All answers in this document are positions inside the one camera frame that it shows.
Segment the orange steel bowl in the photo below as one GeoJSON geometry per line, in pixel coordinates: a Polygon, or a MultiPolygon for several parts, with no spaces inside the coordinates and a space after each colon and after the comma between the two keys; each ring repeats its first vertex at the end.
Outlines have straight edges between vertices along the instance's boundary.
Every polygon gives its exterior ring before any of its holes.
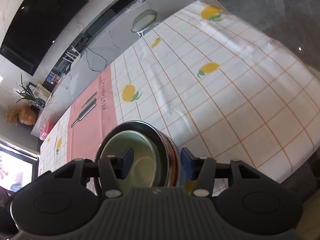
{"type": "Polygon", "coordinates": [[[163,186],[157,186],[157,187],[168,187],[168,186],[175,186],[177,181],[177,165],[176,165],[176,155],[175,151],[171,145],[172,140],[159,131],[158,129],[154,128],[150,124],[143,122],[143,121],[127,121],[120,125],[118,125],[116,128],[112,129],[110,133],[106,136],[106,138],[101,143],[99,150],[97,151],[97,154],[95,156],[95,161],[98,161],[101,158],[101,153],[106,145],[106,143],[117,133],[121,131],[127,131],[127,130],[134,130],[140,133],[143,133],[148,138],[150,138],[153,142],[156,143],[157,148],[160,151],[160,154],[162,156],[167,157],[168,162],[168,171],[167,171],[167,182],[163,186]]]}

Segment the green ceramic bowl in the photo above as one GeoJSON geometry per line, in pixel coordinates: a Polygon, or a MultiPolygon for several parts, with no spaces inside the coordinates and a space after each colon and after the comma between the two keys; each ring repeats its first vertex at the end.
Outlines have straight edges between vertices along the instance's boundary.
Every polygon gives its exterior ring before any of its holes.
{"type": "Polygon", "coordinates": [[[118,179],[123,194],[133,187],[157,187],[167,182],[167,157],[160,154],[156,143],[143,133],[127,130],[114,135],[104,146],[101,157],[123,157],[126,150],[133,150],[125,162],[125,178],[118,179]]]}

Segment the pink restaurant placemat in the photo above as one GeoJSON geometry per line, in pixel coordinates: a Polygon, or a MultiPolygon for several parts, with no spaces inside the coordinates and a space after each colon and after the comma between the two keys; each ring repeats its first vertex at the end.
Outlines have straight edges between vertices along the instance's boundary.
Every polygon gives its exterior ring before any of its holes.
{"type": "Polygon", "coordinates": [[[107,134],[117,126],[111,67],[100,73],[70,107],[67,161],[94,160],[107,134]]]}

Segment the pink storage box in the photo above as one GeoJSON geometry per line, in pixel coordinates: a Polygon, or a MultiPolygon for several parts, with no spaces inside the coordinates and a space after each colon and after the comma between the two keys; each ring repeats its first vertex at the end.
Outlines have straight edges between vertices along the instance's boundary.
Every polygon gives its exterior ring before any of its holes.
{"type": "Polygon", "coordinates": [[[53,129],[54,125],[51,124],[50,122],[46,122],[44,126],[40,127],[40,137],[39,139],[44,141],[50,131],[53,129]]]}

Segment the checked lemon tablecloth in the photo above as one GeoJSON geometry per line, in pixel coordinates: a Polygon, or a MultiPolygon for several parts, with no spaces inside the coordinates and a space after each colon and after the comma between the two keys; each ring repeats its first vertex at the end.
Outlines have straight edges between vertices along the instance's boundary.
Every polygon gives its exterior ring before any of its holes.
{"type": "MultiPolygon", "coordinates": [[[[217,0],[176,12],[108,67],[117,125],[144,121],[199,157],[283,182],[319,148],[319,80],[217,0]]],[[[68,162],[69,116],[41,145],[40,173],[68,162]]]]}

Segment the blue white vase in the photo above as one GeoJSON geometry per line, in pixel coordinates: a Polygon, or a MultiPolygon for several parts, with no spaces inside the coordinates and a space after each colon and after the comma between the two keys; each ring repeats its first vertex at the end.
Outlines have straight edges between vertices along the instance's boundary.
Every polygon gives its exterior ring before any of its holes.
{"type": "Polygon", "coordinates": [[[42,98],[36,98],[34,103],[38,108],[44,108],[46,105],[46,102],[42,98]]]}

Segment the orange ceramic vase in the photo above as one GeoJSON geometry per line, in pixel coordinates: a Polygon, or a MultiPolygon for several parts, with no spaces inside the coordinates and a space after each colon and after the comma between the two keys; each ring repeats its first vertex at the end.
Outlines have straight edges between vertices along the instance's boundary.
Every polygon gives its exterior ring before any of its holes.
{"type": "Polygon", "coordinates": [[[19,111],[18,119],[24,125],[33,126],[36,123],[37,115],[30,106],[23,106],[19,111]]]}

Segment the white wifi router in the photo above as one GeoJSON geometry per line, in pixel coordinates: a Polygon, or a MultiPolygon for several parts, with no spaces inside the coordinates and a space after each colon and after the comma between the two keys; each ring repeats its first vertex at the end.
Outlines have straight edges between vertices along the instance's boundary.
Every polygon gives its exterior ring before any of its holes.
{"type": "Polygon", "coordinates": [[[74,46],[69,46],[62,56],[64,63],[67,63],[69,68],[72,68],[80,58],[81,53],[74,46]]]}

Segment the green potted plant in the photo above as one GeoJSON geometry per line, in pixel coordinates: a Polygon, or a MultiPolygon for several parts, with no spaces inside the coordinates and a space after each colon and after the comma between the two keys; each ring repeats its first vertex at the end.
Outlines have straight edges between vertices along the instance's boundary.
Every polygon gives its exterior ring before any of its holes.
{"type": "Polygon", "coordinates": [[[36,97],[34,96],[29,86],[23,84],[22,75],[21,75],[21,81],[20,81],[20,84],[18,85],[18,89],[16,90],[16,93],[21,96],[21,98],[17,102],[21,100],[27,100],[34,103],[36,99],[36,97]]]}

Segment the white rolling stool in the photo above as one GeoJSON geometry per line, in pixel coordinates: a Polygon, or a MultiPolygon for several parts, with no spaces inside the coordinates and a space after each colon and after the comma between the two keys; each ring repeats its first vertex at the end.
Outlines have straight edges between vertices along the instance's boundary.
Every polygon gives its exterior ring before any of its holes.
{"type": "Polygon", "coordinates": [[[131,32],[143,37],[148,29],[159,24],[157,16],[158,12],[152,9],[145,10],[133,20],[131,32]]]}

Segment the black wall television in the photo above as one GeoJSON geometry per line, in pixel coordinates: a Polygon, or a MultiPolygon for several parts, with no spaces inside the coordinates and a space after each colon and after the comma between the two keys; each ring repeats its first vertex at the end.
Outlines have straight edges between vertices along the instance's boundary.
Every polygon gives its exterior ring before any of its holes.
{"type": "Polygon", "coordinates": [[[1,55],[30,75],[88,0],[24,0],[1,45],[1,55]]]}

